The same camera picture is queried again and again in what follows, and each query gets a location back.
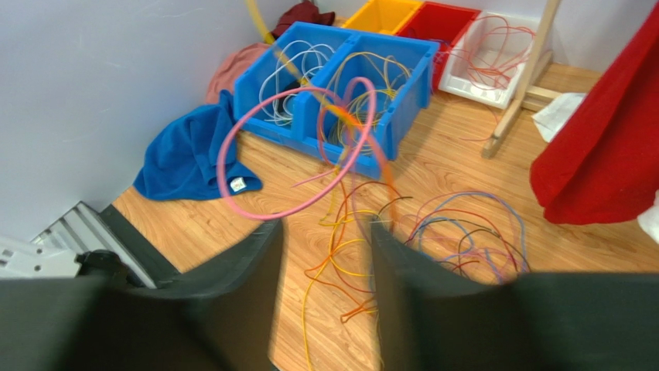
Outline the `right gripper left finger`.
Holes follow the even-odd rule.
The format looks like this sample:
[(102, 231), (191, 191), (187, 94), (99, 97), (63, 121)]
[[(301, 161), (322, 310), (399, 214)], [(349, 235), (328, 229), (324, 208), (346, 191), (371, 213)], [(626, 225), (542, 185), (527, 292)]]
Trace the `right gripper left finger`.
[(107, 276), (1, 282), (3, 370), (271, 370), (281, 220), (161, 288)]

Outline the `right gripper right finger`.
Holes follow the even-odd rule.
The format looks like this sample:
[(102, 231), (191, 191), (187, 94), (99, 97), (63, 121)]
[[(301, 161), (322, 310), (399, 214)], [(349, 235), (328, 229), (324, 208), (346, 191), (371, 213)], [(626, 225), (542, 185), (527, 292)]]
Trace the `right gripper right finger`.
[(372, 223), (386, 370), (656, 370), (658, 276), (460, 277)]

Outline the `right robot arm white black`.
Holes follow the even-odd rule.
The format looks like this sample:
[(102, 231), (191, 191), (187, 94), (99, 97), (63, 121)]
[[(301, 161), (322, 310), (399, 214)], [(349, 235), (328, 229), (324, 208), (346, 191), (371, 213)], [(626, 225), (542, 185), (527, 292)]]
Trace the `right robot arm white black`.
[[(656, 274), (471, 281), (370, 228), (386, 370), (656, 370)], [(3, 370), (270, 370), (279, 220), (159, 288), (107, 250), (1, 251)]]

